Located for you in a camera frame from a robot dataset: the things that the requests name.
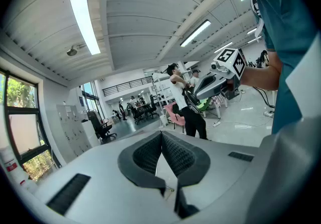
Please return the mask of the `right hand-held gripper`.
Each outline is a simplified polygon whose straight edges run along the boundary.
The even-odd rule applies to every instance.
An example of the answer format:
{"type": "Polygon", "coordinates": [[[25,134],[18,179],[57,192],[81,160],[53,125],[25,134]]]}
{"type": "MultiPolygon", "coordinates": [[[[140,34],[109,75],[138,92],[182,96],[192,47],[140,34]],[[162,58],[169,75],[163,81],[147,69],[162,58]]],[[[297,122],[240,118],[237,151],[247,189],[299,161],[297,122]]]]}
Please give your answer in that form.
{"type": "Polygon", "coordinates": [[[197,99],[207,99],[222,94],[228,100],[238,95],[236,91],[246,67],[245,60],[238,49],[225,48],[213,59],[209,72],[202,76],[194,89],[197,99]],[[235,91],[227,89],[227,80],[233,79],[235,91]]]}

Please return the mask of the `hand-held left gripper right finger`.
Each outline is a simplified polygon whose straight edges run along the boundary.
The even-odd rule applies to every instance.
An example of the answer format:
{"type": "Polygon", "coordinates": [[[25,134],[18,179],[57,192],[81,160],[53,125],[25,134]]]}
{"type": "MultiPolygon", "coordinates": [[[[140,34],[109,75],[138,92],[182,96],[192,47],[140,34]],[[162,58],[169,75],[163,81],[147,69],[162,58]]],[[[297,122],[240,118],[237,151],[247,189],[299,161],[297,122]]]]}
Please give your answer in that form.
{"type": "Polygon", "coordinates": [[[187,203],[183,188],[202,181],[211,165],[209,155],[169,132],[162,132],[162,154],[178,181],[174,212],[182,219],[196,214],[199,209],[187,203]]]}

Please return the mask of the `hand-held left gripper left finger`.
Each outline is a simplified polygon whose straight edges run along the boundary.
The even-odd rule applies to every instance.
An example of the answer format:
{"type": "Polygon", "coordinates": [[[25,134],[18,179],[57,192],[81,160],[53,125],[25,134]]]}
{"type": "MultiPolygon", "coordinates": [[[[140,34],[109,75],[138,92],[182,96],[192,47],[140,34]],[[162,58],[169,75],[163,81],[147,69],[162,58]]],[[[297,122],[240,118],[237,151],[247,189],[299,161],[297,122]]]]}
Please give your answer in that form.
{"type": "Polygon", "coordinates": [[[166,182],[156,176],[156,168],[162,154],[163,136],[157,131],[126,147],[118,156],[120,172],[134,185],[159,190],[164,195],[166,182]]]}

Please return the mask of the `person's right forearm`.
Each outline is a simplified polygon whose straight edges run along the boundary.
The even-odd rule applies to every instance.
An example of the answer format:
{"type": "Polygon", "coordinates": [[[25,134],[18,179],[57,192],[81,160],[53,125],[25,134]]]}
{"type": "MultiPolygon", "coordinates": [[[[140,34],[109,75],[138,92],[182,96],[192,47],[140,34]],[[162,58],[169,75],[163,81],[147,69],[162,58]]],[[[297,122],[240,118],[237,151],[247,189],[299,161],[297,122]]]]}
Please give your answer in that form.
{"type": "Polygon", "coordinates": [[[246,67],[240,79],[242,85],[265,90],[278,90],[282,62],[276,52],[267,51],[269,66],[265,68],[246,67]]]}

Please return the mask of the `checkered white table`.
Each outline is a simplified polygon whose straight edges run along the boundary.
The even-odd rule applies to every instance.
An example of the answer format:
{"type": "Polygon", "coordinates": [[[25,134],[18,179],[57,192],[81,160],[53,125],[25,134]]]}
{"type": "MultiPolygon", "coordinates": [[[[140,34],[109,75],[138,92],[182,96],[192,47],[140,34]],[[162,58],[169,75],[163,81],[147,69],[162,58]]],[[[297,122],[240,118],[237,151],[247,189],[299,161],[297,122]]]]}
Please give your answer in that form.
{"type": "Polygon", "coordinates": [[[220,94],[220,95],[212,97],[212,103],[214,105],[214,109],[216,110],[217,117],[220,119],[221,118],[220,108],[223,106],[225,108],[227,108],[228,107],[228,100],[226,99],[225,96],[220,94]]]}

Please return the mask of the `black and green bag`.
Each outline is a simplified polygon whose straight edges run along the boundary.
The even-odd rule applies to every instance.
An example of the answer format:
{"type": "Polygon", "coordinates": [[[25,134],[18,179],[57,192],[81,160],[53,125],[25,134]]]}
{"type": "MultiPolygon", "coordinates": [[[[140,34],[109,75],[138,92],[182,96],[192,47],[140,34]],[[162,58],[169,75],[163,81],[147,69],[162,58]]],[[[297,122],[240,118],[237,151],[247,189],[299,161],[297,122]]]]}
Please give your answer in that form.
{"type": "Polygon", "coordinates": [[[182,95],[184,96],[185,102],[189,109],[197,114],[203,113],[209,106],[211,102],[211,98],[207,99],[197,99],[194,95],[194,87],[188,86],[183,88],[182,95]]]}

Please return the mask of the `black office chair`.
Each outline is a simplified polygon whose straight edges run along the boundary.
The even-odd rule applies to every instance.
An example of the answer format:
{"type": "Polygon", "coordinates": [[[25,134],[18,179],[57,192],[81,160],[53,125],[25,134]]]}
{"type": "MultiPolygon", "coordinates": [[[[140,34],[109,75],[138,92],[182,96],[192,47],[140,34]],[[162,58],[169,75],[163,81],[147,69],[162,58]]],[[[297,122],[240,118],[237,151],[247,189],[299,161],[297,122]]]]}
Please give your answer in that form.
{"type": "Polygon", "coordinates": [[[87,112],[88,119],[91,121],[95,134],[102,144],[107,144],[117,138],[117,133],[111,133],[112,125],[104,123],[95,111],[87,112]]]}
{"type": "Polygon", "coordinates": [[[145,114],[145,107],[141,106],[138,108],[133,108],[133,117],[134,123],[138,125],[141,121],[145,121],[147,119],[145,114]]]}
{"type": "Polygon", "coordinates": [[[154,102],[154,96],[151,94],[150,95],[150,109],[149,109],[149,114],[151,116],[151,118],[153,118],[153,116],[159,116],[159,114],[156,112],[157,108],[154,102]]]}

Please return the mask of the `pink chair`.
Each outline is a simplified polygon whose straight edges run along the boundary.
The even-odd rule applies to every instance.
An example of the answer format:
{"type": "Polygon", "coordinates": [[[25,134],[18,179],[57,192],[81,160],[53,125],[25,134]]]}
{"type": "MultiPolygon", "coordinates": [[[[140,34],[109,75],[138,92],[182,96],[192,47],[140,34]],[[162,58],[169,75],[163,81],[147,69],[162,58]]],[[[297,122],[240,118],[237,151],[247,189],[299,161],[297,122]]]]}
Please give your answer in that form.
{"type": "Polygon", "coordinates": [[[164,106],[166,113],[169,115],[168,121],[172,124],[174,124],[174,129],[176,126],[182,127],[182,132],[185,131],[185,118],[181,116],[181,111],[179,110],[179,107],[177,103],[174,101],[168,105],[164,106]]]}

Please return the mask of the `white shelf rack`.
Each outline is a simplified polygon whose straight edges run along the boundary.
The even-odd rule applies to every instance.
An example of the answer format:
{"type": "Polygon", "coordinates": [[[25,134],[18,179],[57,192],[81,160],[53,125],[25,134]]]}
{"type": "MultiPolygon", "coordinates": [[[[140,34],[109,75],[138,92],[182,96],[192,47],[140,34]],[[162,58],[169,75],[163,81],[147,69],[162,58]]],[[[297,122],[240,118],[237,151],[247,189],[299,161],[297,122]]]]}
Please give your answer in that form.
{"type": "Polygon", "coordinates": [[[169,85],[170,77],[165,73],[155,72],[152,74],[152,86],[154,95],[158,104],[161,107],[162,115],[167,117],[168,123],[172,123],[169,111],[166,109],[166,106],[169,106],[172,102],[175,101],[174,96],[172,95],[171,88],[169,85]]]}

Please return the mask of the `low white cabinet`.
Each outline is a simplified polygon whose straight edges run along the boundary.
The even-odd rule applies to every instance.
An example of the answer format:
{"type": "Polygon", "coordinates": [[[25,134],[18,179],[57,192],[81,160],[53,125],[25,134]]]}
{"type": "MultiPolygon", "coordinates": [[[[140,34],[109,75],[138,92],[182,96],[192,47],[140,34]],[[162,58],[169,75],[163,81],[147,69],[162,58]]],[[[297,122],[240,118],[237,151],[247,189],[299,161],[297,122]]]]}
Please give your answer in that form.
{"type": "Polygon", "coordinates": [[[85,122],[82,122],[81,124],[82,124],[82,127],[84,129],[84,133],[85,133],[87,140],[88,140],[89,144],[91,145],[91,147],[100,146],[101,143],[100,143],[99,139],[97,138],[97,135],[96,135],[95,129],[92,125],[92,122],[85,121],[85,122]]]}

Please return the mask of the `white locker cabinet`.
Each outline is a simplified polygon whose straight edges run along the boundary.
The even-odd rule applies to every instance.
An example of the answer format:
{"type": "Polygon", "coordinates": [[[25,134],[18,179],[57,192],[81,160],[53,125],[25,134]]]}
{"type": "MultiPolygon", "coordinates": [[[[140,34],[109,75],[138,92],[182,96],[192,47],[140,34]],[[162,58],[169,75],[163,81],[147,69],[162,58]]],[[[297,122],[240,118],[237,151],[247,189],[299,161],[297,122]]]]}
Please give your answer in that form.
{"type": "Polygon", "coordinates": [[[64,137],[75,157],[92,148],[75,105],[56,105],[64,137]]]}

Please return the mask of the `black balcony railing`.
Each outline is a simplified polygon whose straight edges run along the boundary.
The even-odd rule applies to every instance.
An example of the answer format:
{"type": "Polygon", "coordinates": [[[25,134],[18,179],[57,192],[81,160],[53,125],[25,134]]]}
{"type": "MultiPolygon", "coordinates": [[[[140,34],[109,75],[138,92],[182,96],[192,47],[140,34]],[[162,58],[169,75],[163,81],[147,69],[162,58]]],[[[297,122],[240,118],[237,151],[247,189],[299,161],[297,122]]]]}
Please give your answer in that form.
{"type": "Polygon", "coordinates": [[[141,85],[146,85],[152,82],[152,77],[144,77],[144,78],[140,78],[140,79],[135,79],[135,80],[131,80],[128,82],[124,82],[115,86],[111,86],[108,88],[104,88],[102,89],[103,95],[104,96],[109,96],[118,92],[122,92],[125,90],[129,90],[131,88],[135,88],[141,85]]]}

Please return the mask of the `person's teal shirt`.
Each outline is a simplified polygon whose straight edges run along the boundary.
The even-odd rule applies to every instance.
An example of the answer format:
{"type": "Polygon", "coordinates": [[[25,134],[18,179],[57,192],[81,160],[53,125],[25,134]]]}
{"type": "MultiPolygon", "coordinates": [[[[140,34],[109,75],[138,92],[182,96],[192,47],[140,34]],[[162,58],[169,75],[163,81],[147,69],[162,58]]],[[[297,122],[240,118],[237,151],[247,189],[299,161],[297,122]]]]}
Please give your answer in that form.
{"type": "Polygon", "coordinates": [[[251,0],[266,51],[276,52],[282,71],[274,111],[272,134],[301,119],[302,114],[286,79],[312,44],[317,26],[303,0],[251,0]]]}

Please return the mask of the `black framed window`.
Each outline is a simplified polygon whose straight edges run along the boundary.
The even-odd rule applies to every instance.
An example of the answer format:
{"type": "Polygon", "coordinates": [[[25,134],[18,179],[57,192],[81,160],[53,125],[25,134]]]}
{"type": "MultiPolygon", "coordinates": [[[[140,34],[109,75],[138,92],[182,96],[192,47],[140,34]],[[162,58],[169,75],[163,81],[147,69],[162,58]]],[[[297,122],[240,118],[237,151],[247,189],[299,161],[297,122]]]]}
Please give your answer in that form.
{"type": "Polygon", "coordinates": [[[29,178],[40,183],[60,164],[43,126],[38,86],[0,69],[0,106],[9,147],[29,178]]]}

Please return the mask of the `white bottle red label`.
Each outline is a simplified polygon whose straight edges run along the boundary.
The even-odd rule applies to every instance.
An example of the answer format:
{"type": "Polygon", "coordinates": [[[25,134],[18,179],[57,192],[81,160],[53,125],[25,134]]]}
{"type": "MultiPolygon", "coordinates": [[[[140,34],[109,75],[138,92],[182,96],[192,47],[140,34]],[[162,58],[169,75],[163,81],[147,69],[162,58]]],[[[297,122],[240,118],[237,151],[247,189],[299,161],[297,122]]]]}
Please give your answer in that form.
{"type": "Polygon", "coordinates": [[[5,173],[17,185],[23,185],[28,180],[28,173],[20,166],[15,154],[10,146],[0,148],[0,162],[4,167],[5,173]]]}

